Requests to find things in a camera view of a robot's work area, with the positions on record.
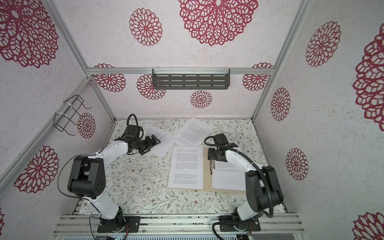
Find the brown cardboard folder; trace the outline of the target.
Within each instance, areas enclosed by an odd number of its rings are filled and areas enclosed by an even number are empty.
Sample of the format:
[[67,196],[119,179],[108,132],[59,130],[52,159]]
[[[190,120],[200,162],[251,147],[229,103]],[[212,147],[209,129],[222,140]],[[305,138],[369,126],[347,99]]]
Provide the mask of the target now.
[[244,194],[246,192],[246,191],[243,192],[243,191],[220,190],[220,189],[214,189],[213,188],[213,186],[212,186],[212,183],[213,183],[212,170],[213,170],[213,166],[214,166],[214,161],[208,160],[208,148],[203,148],[203,164],[204,164],[204,172],[203,172],[204,188],[201,191],[218,192],[218,193],[233,193],[233,194]]

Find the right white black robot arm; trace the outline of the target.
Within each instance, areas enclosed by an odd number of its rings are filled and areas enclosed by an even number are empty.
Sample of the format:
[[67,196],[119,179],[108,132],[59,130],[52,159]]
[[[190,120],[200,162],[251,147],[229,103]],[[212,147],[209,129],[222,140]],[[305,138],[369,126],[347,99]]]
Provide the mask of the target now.
[[274,217],[274,207],[284,201],[284,196],[277,177],[276,170],[271,166],[263,167],[239,150],[235,143],[229,143],[224,134],[208,136],[204,144],[209,146],[208,159],[231,163],[243,174],[246,184],[246,199],[240,207],[234,209],[232,220],[227,218],[213,223],[214,235],[221,240],[216,226],[229,228],[250,227],[250,231],[260,230],[259,218]]

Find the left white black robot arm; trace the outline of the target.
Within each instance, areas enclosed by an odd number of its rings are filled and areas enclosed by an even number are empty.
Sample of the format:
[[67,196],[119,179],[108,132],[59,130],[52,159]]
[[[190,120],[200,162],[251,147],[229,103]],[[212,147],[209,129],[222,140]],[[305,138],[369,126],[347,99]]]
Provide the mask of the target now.
[[129,223],[123,209],[113,202],[106,191],[106,167],[122,155],[144,155],[159,144],[155,135],[144,135],[138,120],[126,124],[122,135],[101,150],[90,155],[75,155],[69,159],[72,164],[68,178],[68,193],[59,191],[69,198],[87,201],[99,214],[100,227],[105,233],[129,232]]

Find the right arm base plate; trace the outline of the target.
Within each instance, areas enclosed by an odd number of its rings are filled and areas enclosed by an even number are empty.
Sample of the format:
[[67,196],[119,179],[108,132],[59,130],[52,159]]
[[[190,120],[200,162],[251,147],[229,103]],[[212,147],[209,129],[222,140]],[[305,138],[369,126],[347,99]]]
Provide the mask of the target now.
[[261,225],[259,219],[234,220],[232,216],[219,216],[221,232],[259,232]]

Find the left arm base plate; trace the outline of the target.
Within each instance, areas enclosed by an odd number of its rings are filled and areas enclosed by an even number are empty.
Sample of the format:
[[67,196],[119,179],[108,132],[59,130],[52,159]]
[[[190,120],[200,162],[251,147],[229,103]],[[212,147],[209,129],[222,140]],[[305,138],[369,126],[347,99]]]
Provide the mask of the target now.
[[140,217],[122,217],[106,220],[100,218],[97,233],[137,233],[140,225]]

